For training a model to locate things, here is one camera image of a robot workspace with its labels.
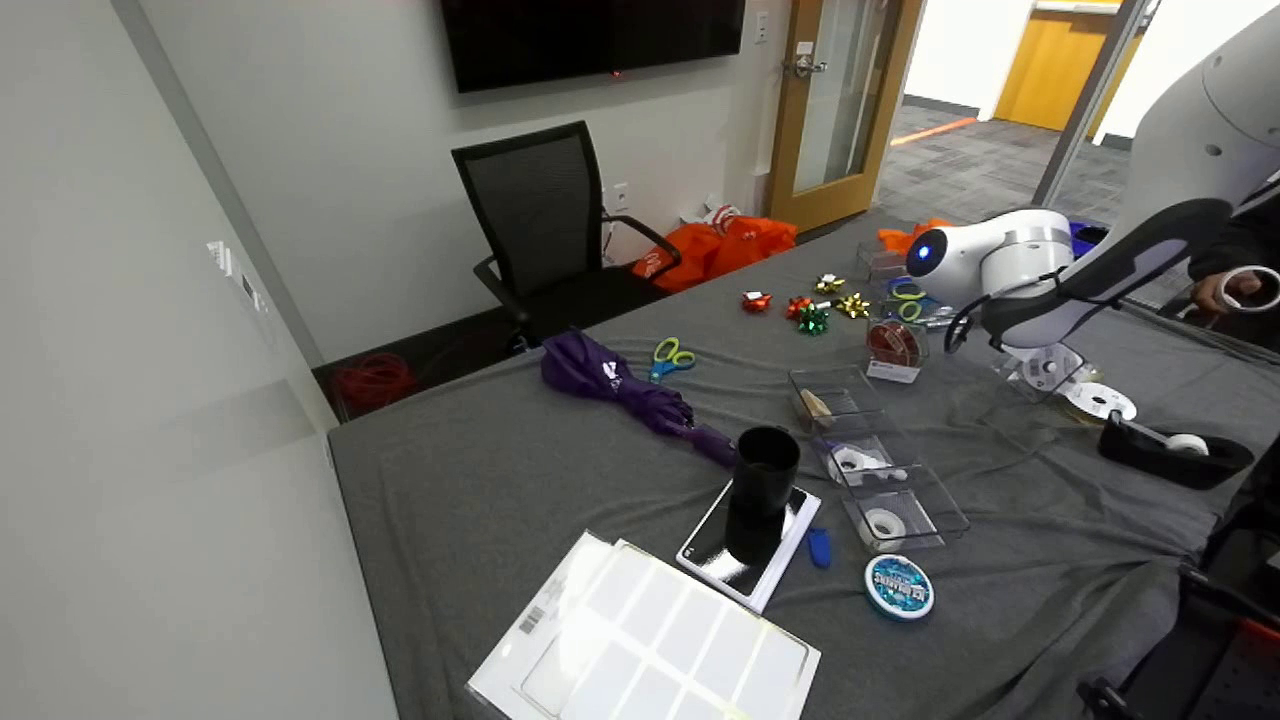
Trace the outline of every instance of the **blue lid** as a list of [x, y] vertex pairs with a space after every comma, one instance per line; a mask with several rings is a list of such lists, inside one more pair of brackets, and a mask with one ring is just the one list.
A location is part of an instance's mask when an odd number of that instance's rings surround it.
[[919, 619], [934, 613], [934, 581], [905, 554], [876, 554], [865, 568], [869, 597], [895, 619]]
[[832, 532], [827, 526], [809, 526], [803, 548], [809, 548], [812, 568], [832, 568]]

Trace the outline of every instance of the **gray tablecloth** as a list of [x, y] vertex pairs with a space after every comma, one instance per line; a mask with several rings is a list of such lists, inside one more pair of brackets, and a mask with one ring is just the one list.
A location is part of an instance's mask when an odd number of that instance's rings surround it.
[[[591, 337], [644, 370], [647, 346], [676, 332], [700, 362], [667, 383], [705, 425], [795, 428], [789, 370], [855, 378], [869, 325], [832, 317], [827, 337], [801, 337], [736, 298], [750, 289], [784, 298], [815, 271], [861, 274], [855, 244], [803, 244]], [[1275, 434], [1274, 366], [1118, 310], [1074, 342], [1158, 425], [1213, 428], [1251, 452]], [[402, 715], [488, 715], [470, 697], [474, 669], [586, 526], [672, 558], [726, 482], [619, 408], [556, 396], [538, 362], [525, 350], [333, 434]], [[876, 386], [872, 402], [972, 526], [915, 551], [939, 599], [923, 622], [891, 622], [865, 599], [869, 551], [803, 456], [803, 482], [827, 494], [815, 524], [835, 534], [835, 564], [815, 573], [795, 554], [765, 613], [823, 653], [803, 715], [1082, 715], [1082, 676], [1124, 679], [1173, 628], [1177, 568], [1240, 482], [1190, 491], [1099, 461], [1097, 430], [1006, 383], [980, 337], [962, 356], [934, 350], [915, 386]]]

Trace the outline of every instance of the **paper sheet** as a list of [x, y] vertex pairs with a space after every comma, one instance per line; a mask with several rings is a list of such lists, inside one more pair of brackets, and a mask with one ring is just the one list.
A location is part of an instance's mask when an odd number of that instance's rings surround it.
[[819, 653], [634, 543], [582, 534], [474, 690], [518, 720], [789, 720]]

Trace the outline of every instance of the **wall-mounted tv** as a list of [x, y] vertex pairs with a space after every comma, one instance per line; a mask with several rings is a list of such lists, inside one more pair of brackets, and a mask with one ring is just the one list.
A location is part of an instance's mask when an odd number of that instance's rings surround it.
[[736, 56], [745, 0], [442, 0], [462, 93]]

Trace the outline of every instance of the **plastic bag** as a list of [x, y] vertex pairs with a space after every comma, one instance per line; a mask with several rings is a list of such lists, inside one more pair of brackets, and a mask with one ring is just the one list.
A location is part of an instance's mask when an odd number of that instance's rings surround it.
[[923, 232], [934, 232], [934, 229], [939, 229], [939, 223], [943, 223], [939, 214], [928, 214], [928, 221], [919, 221], [915, 229], [882, 229], [876, 239], [882, 239], [883, 257], [899, 259], [899, 257], [913, 250], [913, 244], [915, 244]]
[[657, 285], [661, 292], [684, 292], [711, 274], [795, 247], [795, 223], [774, 214], [721, 214], [711, 223], [680, 223], [667, 244], [680, 247], [676, 268], [661, 271], [667, 263], [667, 250], [654, 247], [634, 263], [634, 274]]

